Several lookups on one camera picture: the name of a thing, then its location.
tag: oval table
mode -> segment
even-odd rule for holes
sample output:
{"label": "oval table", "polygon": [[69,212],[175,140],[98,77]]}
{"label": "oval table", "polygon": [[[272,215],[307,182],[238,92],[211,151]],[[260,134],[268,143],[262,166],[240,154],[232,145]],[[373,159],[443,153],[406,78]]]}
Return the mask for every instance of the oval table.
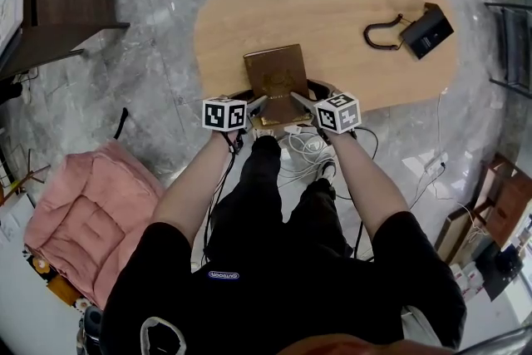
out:
{"label": "oval table", "polygon": [[[364,28],[398,13],[415,21],[437,3],[455,29],[418,60],[402,47],[384,52],[364,41]],[[372,40],[399,44],[408,25],[376,30]],[[195,24],[195,55],[205,96],[250,88],[243,55],[298,43],[307,77],[333,84],[360,100],[363,111],[438,96],[457,69],[455,15],[448,0],[208,0]]]}

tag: logo patch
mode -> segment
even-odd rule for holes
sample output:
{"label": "logo patch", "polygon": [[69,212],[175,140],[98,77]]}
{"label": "logo patch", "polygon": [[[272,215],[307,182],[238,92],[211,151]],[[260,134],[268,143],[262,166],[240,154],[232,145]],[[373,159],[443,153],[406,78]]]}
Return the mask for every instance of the logo patch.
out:
{"label": "logo patch", "polygon": [[231,279],[236,280],[240,278],[240,274],[236,272],[219,272],[219,271],[210,271],[210,279]]}

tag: pink cushion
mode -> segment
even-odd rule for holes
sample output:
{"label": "pink cushion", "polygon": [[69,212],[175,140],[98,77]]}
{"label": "pink cushion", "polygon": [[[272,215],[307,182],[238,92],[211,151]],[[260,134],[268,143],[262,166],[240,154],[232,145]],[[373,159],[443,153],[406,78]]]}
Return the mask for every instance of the pink cushion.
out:
{"label": "pink cushion", "polygon": [[104,308],[163,191],[115,140],[67,155],[37,204],[24,242]]}

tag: black t-shirt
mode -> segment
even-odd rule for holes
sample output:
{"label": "black t-shirt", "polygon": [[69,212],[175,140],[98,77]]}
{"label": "black t-shirt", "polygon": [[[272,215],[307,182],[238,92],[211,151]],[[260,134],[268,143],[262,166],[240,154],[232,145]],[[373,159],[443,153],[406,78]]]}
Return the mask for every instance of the black t-shirt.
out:
{"label": "black t-shirt", "polygon": [[178,328],[189,354],[278,353],[329,333],[392,343],[403,338],[407,305],[426,316],[444,346],[460,344],[461,291],[411,213],[393,215],[377,231],[373,263],[282,235],[262,245],[192,274],[183,234],[149,226],[107,302],[103,353],[140,353],[140,328],[150,317]]}

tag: gray marble floor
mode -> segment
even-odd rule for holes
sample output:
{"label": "gray marble floor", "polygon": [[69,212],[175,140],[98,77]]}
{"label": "gray marble floor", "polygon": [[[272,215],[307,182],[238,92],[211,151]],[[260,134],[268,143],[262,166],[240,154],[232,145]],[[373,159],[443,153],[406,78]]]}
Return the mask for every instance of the gray marble floor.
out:
{"label": "gray marble floor", "polygon": [[[497,0],[451,0],[460,23],[460,68],[441,99],[371,111],[363,117],[380,139],[377,163],[408,200],[428,184],[426,177],[420,183],[423,162],[440,147],[449,153],[437,192],[431,186],[413,209],[432,241],[456,209],[455,200],[468,201],[480,162],[495,151],[506,114],[505,92],[488,82],[501,70],[495,21],[483,1]],[[7,130],[0,139],[3,149],[14,150],[12,158],[19,165],[20,145],[33,149],[35,166],[57,167],[65,154],[95,149],[112,137],[126,106],[131,117],[121,142],[168,185],[208,137],[200,127],[202,93],[192,46],[195,17],[204,2],[116,0],[118,18],[131,22],[131,28],[93,37],[84,44],[84,57],[40,67],[38,78],[31,81],[31,101],[18,98],[1,108]],[[361,141],[373,149],[370,135],[362,134]],[[229,178],[228,190],[244,157]],[[306,183],[281,188],[285,218]],[[42,186],[31,185],[29,190],[38,200]],[[341,178],[337,190],[347,194]],[[453,200],[438,200],[436,195]],[[347,239],[354,244],[360,220],[347,201],[337,206]],[[365,235],[361,253],[368,247]]]}

